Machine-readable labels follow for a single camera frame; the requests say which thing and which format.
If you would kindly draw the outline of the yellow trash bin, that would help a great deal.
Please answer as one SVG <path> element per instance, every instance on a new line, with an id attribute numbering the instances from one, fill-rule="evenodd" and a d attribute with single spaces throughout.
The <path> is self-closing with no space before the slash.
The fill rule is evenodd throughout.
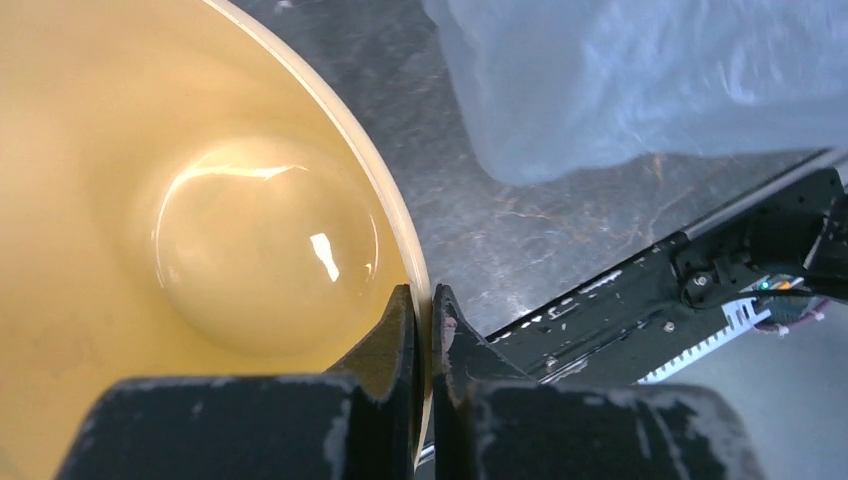
<path id="1" fill-rule="evenodd" d="M 134 376 L 320 372 L 430 282 L 334 90 L 229 1 L 1 5 L 1 475 Z"/>

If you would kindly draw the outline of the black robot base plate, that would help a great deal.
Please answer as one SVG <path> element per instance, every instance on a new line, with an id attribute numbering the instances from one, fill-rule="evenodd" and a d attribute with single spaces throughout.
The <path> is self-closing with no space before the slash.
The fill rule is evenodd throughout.
<path id="1" fill-rule="evenodd" d="M 753 268 L 747 233 L 760 216 L 820 212 L 842 194 L 845 164 L 803 164 L 494 333 L 477 332 L 541 384 L 637 385 L 720 330 L 726 303 L 754 298 L 770 309 L 757 327 L 783 299 L 827 298 L 801 277 Z"/>

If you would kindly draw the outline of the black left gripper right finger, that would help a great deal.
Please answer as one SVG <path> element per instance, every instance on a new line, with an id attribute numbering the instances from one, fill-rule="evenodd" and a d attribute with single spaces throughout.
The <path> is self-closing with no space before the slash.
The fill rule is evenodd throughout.
<path id="1" fill-rule="evenodd" d="M 439 479 L 761 479 L 736 412 L 690 385 L 541 384 L 488 345 L 446 285 L 432 301 Z"/>

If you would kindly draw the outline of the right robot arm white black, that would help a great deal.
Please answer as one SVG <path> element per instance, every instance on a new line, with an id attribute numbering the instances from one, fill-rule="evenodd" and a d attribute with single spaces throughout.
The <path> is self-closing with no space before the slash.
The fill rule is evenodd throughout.
<path id="1" fill-rule="evenodd" d="M 753 268 L 801 277 L 813 294 L 847 301 L 845 194 L 820 212 L 776 212 L 754 219 L 747 244 Z"/>

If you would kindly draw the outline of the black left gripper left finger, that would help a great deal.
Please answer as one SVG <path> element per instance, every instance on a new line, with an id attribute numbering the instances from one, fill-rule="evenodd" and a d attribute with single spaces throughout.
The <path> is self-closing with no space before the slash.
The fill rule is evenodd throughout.
<path id="1" fill-rule="evenodd" d="M 414 302 L 313 375 L 149 377 L 108 389 L 62 479 L 409 479 L 418 441 Z"/>

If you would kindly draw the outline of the light blue plastic trash bag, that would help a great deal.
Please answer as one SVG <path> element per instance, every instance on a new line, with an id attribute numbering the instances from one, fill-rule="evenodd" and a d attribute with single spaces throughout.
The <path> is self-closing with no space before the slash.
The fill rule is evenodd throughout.
<path id="1" fill-rule="evenodd" d="M 847 143 L 843 1 L 427 1 L 481 168 Z"/>

